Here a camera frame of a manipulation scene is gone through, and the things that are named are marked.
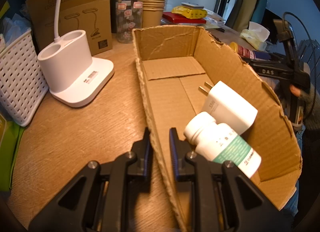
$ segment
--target green bag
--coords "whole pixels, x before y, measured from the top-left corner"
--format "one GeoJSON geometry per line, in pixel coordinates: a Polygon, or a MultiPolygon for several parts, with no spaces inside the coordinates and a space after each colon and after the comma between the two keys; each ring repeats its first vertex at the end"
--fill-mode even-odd
{"type": "Polygon", "coordinates": [[[24,128],[0,113],[0,191],[12,188],[13,167],[24,128]]]}

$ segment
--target charger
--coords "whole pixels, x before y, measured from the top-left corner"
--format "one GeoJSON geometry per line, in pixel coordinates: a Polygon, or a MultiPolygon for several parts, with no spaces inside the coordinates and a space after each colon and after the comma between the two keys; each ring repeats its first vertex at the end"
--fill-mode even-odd
{"type": "Polygon", "coordinates": [[[226,123],[239,135],[249,129],[256,119],[257,109],[222,81],[214,86],[208,82],[204,85],[209,90],[199,87],[207,96],[201,111],[209,113],[217,124],[226,123]]]}

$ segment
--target glass jar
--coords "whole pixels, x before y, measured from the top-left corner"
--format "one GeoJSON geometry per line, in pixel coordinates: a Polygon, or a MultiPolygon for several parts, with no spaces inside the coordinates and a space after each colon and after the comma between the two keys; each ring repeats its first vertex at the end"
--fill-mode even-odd
{"type": "Polygon", "coordinates": [[[122,1],[116,9],[117,40],[121,43],[132,43],[132,30],[142,26],[142,3],[122,1]]]}

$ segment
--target green label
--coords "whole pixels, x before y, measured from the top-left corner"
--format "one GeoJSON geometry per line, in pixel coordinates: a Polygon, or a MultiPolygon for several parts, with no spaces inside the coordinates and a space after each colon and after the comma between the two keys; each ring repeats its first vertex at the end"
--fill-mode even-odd
{"type": "Polygon", "coordinates": [[[239,135],[213,160],[215,163],[223,163],[231,160],[238,166],[250,152],[251,147],[239,135]]]}

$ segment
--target bottle cap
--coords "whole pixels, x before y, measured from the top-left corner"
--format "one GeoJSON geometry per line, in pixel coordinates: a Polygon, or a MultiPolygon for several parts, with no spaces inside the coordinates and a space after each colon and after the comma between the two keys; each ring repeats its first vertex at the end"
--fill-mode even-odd
{"type": "Polygon", "coordinates": [[[216,122],[216,120],[207,112],[201,112],[197,114],[184,129],[184,136],[188,141],[194,145],[194,138],[202,131],[202,129],[208,124],[216,122]]]}

